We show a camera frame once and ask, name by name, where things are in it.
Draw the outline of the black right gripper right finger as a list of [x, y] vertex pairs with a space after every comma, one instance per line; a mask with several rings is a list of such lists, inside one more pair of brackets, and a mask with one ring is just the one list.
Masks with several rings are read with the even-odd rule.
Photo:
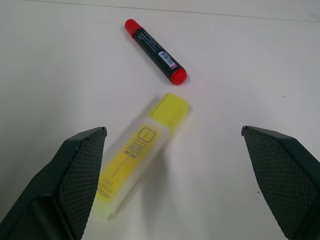
[[243, 126], [259, 189], [284, 236], [320, 238], [320, 163], [295, 138]]

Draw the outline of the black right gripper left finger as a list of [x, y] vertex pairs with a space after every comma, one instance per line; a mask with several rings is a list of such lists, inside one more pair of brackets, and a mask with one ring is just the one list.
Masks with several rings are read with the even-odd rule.
[[80, 240], [93, 206], [107, 129], [66, 139], [0, 223], [2, 240]]

